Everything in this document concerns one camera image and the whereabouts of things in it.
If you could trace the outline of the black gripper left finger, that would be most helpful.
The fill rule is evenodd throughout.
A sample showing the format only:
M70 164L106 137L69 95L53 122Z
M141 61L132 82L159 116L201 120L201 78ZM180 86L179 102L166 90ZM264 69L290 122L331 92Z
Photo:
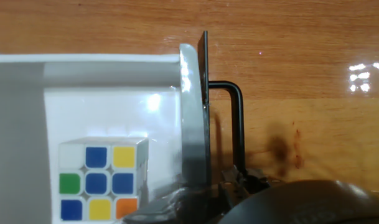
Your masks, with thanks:
M183 187L123 217L124 224L203 223L210 192Z

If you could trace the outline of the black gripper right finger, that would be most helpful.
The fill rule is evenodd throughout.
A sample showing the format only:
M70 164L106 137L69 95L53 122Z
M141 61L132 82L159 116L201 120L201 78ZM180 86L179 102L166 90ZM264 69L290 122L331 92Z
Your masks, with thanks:
M251 195L268 189L271 184L261 169L249 168L242 174L236 167L222 172L219 183L219 199L233 208Z

